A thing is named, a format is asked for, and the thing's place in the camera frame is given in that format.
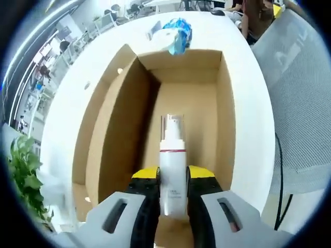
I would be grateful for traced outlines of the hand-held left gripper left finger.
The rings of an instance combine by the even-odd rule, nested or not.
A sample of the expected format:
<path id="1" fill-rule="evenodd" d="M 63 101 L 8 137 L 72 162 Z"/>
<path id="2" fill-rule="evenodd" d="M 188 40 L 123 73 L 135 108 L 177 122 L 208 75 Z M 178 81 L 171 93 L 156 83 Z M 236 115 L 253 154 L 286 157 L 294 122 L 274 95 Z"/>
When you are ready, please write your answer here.
<path id="1" fill-rule="evenodd" d="M 87 215 L 87 247 L 153 247 L 160 216 L 160 169 L 135 173 Z"/>

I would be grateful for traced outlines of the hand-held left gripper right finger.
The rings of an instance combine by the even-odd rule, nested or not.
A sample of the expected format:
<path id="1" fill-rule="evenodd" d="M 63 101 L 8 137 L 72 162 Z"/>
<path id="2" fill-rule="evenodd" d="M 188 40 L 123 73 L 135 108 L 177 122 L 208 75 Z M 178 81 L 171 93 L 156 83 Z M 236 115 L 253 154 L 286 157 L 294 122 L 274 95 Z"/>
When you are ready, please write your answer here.
<path id="1" fill-rule="evenodd" d="M 258 210 L 232 191 L 223 191 L 211 171 L 188 169 L 187 208 L 194 247 L 261 247 Z"/>

